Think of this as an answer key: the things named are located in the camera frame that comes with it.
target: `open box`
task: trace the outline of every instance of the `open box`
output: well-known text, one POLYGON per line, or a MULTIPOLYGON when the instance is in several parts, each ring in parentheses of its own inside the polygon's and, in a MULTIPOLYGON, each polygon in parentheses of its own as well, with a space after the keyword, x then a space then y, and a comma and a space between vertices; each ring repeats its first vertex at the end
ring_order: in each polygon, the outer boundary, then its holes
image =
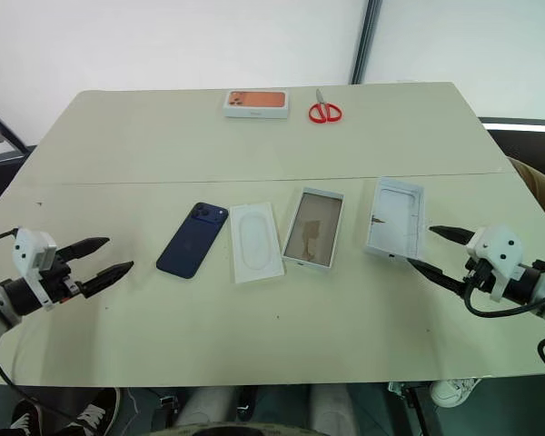
POLYGON ((331 268, 342 209, 342 194, 303 188, 282 258, 314 268, 331 268))
POLYGON ((424 224, 424 188, 382 177, 375 187, 365 251, 420 259, 424 224))

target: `scissor blade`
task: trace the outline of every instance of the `scissor blade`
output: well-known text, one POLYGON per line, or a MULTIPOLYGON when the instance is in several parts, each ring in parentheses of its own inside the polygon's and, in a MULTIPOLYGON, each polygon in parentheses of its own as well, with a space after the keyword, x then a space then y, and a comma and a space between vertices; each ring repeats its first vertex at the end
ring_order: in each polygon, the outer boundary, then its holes
POLYGON ((323 94, 321 94, 321 89, 317 88, 317 101, 321 104, 325 104, 323 100, 323 94))

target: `scissor handle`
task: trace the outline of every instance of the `scissor handle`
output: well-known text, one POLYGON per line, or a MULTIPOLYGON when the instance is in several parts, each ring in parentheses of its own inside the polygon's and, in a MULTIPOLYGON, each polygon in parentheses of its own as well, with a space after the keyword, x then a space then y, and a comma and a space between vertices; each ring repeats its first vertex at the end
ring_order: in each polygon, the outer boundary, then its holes
POLYGON ((327 112, 327 121, 329 123, 334 123, 335 121, 339 121, 339 120, 342 119, 343 112, 335 104, 326 103, 325 104, 325 111, 327 112), (335 116, 331 116, 331 109, 333 109, 337 113, 335 116))
POLYGON ((317 124, 323 124, 327 123, 327 117, 323 113, 323 110, 321 108, 321 103, 316 103, 313 106, 311 106, 311 109, 309 109, 309 119, 317 124), (313 111, 317 110, 317 114, 319 117, 314 116, 313 111))

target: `orange phone box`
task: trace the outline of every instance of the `orange phone box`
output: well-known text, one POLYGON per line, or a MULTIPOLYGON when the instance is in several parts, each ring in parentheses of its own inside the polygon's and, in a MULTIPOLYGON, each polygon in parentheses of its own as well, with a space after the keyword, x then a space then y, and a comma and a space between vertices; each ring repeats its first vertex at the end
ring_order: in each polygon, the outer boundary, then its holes
POLYGON ((287 118, 287 91, 228 91, 224 99, 224 115, 236 118, 287 118))

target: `smartphone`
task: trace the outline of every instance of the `smartphone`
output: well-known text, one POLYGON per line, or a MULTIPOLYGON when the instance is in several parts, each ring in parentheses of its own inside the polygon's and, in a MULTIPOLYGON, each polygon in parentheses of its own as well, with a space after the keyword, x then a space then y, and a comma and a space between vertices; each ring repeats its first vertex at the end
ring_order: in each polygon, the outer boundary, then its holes
POLYGON ((155 266, 158 270, 191 279, 200 268, 228 211, 220 206, 197 203, 167 244, 155 266))
POLYGON ((283 107, 284 93, 266 91, 232 91, 228 104, 230 106, 248 107, 283 107))

